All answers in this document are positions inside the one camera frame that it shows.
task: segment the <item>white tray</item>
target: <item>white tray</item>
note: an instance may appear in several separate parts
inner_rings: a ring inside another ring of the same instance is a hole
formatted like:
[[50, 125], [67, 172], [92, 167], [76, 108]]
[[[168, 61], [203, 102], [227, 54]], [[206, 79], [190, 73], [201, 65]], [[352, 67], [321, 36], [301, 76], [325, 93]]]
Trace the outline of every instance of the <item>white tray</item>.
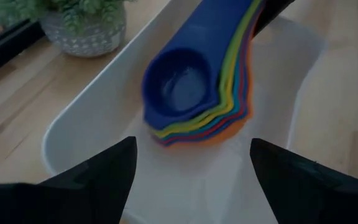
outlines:
[[286, 147], [295, 101], [324, 42], [278, 18], [254, 42], [254, 117], [221, 145], [164, 149], [142, 121], [140, 82], [146, 66], [200, 0], [171, 0], [122, 52], [62, 111], [44, 138], [51, 174], [67, 170], [136, 136], [138, 162], [127, 209], [149, 224], [276, 223], [249, 157], [252, 138]]

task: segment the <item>gray textured pot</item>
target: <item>gray textured pot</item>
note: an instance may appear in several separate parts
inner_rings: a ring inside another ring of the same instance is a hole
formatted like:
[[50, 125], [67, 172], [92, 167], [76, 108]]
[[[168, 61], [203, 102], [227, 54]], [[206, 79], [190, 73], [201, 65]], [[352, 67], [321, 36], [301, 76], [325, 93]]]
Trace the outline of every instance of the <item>gray textured pot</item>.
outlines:
[[40, 20], [40, 24], [48, 39], [57, 44], [64, 52], [79, 57], [95, 57], [112, 52], [124, 40], [126, 31], [126, 12], [121, 7], [119, 21], [116, 26], [102, 24], [98, 18], [88, 18], [85, 31], [76, 36], [66, 31], [63, 16], [50, 12]]

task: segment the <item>green succulent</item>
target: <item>green succulent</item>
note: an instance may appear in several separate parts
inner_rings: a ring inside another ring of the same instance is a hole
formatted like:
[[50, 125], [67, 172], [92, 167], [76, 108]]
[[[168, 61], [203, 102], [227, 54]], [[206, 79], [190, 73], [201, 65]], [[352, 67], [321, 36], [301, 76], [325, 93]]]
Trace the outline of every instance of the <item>green succulent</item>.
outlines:
[[48, 11], [54, 11], [63, 14], [68, 31], [81, 34], [88, 16], [99, 17], [107, 25], [119, 22], [124, 1], [134, 0], [0, 0], [0, 24], [37, 21]]

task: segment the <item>wooden countertop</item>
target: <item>wooden countertop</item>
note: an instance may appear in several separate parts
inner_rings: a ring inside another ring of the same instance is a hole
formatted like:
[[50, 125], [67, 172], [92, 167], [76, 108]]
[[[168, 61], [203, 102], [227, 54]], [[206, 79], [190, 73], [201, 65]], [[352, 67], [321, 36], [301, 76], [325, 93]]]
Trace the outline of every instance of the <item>wooden countertop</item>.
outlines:
[[49, 177], [40, 158], [48, 125], [167, 2], [126, 4], [126, 40], [111, 54], [72, 57], [43, 38], [0, 68], [0, 183]]

